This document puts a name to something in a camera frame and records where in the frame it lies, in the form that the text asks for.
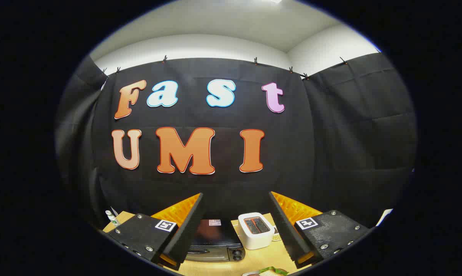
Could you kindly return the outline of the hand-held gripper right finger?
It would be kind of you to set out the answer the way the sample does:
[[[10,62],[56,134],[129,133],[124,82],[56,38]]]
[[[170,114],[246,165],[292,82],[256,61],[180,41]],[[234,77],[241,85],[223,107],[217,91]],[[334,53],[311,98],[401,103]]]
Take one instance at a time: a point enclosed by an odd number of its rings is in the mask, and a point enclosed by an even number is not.
[[[337,255],[370,233],[370,228],[338,210],[321,212],[273,191],[269,202],[275,226],[297,268]]]

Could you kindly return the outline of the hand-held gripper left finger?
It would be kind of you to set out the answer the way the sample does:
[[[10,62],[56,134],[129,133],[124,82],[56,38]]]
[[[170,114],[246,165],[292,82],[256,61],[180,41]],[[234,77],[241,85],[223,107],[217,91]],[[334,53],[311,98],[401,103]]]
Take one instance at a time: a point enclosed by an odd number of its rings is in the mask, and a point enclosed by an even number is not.
[[[178,269],[204,215],[203,202],[203,193],[198,193],[154,215],[135,214],[108,235],[146,261]]]

